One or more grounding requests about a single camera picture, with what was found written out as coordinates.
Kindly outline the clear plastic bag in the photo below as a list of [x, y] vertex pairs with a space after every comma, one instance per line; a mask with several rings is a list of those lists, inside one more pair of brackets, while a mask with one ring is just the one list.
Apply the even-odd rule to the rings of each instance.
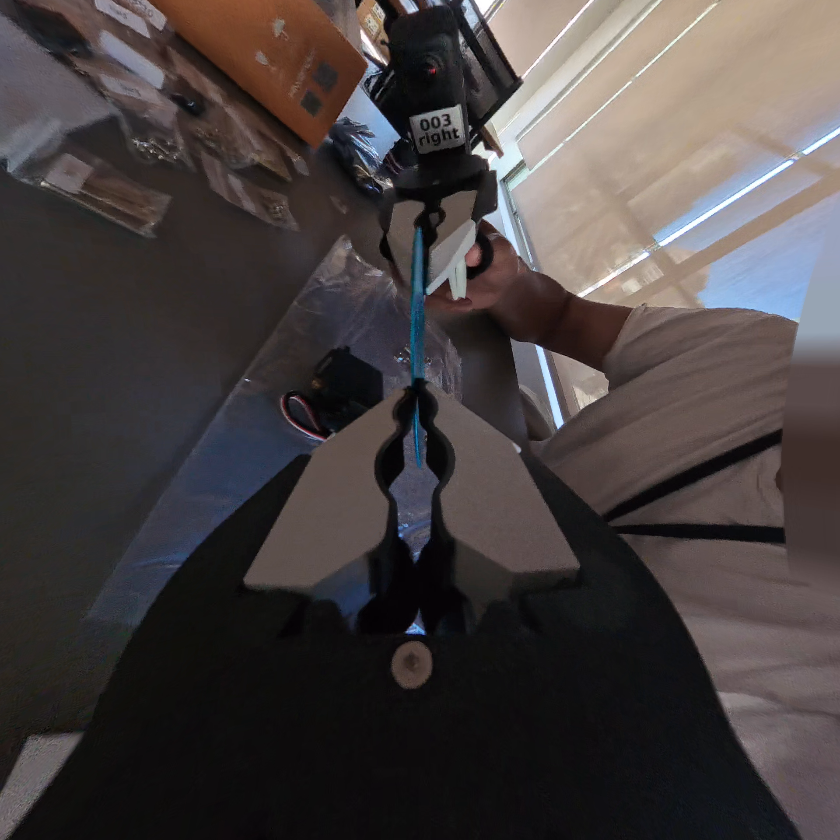
[[[89, 609], [90, 622], [134, 629], [194, 549], [275, 474], [316, 446], [281, 415], [309, 392], [335, 348], [382, 374], [385, 394], [408, 385], [409, 305], [389, 275], [339, 238], [290, 304]], [[485, 314], [429, 319], [426, 373], [517, 444], [526, 443], [511, 342]]]

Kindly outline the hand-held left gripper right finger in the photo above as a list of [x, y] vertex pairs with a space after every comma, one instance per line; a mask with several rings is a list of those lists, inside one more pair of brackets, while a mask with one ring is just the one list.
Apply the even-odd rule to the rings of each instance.
[[429, 589], [492, 603], [575, 583], [580, 563], [518, 446], [438, 388], [420, 393], [420, 420], [437, 479], [420, 556]]

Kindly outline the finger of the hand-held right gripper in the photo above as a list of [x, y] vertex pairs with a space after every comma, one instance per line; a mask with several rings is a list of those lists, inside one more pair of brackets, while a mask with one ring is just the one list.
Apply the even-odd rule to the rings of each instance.
[[425, 295], [448, 285], [452, 298], [467, 296], [468, 252], [476, 245], [477, 222], [473, 218], [477, 192], [457, 192], [426, 202], [423, 220], [434, 234], [427, 246]]
[[382, 205], [382, 257], [391, 275], [412, 273], [417, 219], [425, 204], [411, 198], [386, 198]]

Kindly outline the black metal rack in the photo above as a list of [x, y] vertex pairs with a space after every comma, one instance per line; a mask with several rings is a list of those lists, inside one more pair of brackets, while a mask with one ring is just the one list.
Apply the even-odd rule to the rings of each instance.
[[465, 77], [469, 145], [485, 142], [488, 124], [522, 86], [522, 79], [503, 53], [488, 22], [473, 1], [447, 2], [458, 25]]

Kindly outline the beige window blinds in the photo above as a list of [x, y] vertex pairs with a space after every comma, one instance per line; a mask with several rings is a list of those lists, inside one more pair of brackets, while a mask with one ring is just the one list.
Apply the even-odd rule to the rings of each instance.
[[836, 1], [634, 2], [509, 125], [531, 267], [798, 322], [838, 205]]

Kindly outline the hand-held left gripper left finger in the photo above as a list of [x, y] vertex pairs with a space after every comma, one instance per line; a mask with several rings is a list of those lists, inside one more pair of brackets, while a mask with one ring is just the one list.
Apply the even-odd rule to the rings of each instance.
[[394, 392], [313, 452], [245, 574], [247, 588], [373, 597], [409, 575], [413, 553], [391, 488], [415, 407], [411, 390]]

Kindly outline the pile of clear hardware bags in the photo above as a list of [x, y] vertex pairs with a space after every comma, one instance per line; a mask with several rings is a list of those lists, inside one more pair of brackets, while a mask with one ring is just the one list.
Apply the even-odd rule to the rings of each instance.
[[[199, 171], [234, 207], [269, 226], [299, 230], [287, 194], [249, 173], [293, 183], [310, 175], [307, 158], [276, 119], [246, 105], [187, 56], [153, 2], [2, 2], [2, 15], [116, 109], [115, 118], [100, 123], [116, 124], [136, 161]], [[80, 146], [77, 135], [100, 123], [9, 175], [153, 237], [172, 197]]]

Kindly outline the dark grey desk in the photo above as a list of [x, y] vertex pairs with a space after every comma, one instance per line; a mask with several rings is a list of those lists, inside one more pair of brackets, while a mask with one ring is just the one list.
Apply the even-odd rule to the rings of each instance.
[[308, 165], [298, 232], [138, 161], [115, 122], [73, 141], [171, 196], [154, 238], [2, 172], [3, 778], [27, 736], [83, 725], [119, 645], [88, 608], [321, 258], [346, 234], [384, 266], [330, 148], [270, 122]]

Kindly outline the blue round metal plate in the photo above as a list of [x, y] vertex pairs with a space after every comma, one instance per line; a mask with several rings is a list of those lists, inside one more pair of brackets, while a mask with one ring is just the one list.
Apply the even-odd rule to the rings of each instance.
[[425, 356], [425, 300], [427, 285], [427, 256], [428, 248], [424, 237], [424, 226], [416, 223], [413, 235], [413, 249], [411, 258], [411, 325], [409, 339], [410, 372], [412, 392], [415, 397], [413, 414], [413, 450], [416, 467], [424, 465], [423, 428], [419, 416], [419, 386], [426, 380]]

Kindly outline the dark blue plastic bundle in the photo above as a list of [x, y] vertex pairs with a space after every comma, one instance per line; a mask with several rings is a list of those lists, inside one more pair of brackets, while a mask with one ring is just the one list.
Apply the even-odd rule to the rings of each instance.
[[380, 200], [393, 186], [413, 156], [405, 138], [398, 138], [386, 152], [374, 147], [373, 131], [364, 123], [340, 118], [328, 135], [329, 147], [342, 171], [354, 186], [374, 200]]

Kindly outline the person's right hand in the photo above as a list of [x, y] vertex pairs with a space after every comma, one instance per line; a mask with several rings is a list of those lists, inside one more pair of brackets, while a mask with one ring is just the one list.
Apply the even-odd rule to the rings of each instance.
[[479, 225], [492, 260], [467, 281], [464, 298], [448, 293], [444, 304], [454, 312], [485, 312], [511, 339], [552, 347], [568, 313], [572, 295], [556, 280], [528, 267], [511, 243], [488, 222]]

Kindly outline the black servo motor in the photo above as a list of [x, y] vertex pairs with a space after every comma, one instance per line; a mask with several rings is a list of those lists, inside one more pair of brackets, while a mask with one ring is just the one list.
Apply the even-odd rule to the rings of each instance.
[[338, 433], [383, 398], [382, 373], [347, 346], [327, 352], [313, 370], [308, 400], [325, 434]]

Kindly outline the orange cardboard box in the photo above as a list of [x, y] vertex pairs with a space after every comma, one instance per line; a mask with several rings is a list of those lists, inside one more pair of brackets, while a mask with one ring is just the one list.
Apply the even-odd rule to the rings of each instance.
[[312, 148], [366, 61], [313, 1], [153, 2], [174, 31]]

